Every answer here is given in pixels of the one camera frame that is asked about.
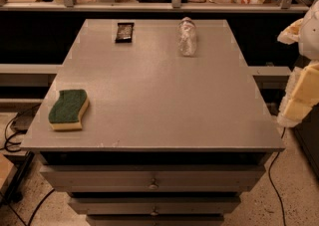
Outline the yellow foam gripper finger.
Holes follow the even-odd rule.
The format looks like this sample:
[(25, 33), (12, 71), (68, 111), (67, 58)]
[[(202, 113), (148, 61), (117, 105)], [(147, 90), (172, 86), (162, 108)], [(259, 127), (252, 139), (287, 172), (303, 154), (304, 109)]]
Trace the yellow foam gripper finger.
[(304, 68), (295, 67), (279, 106), (277, 122), (284, 127), (294, 127), (305, 119), (318, 103), (319, 62), (311, 62)]
[(286, 45), (300, 42), (300, 28), (303, 19), (300, 18), (286, 27), (277, 37), (277, 41)]

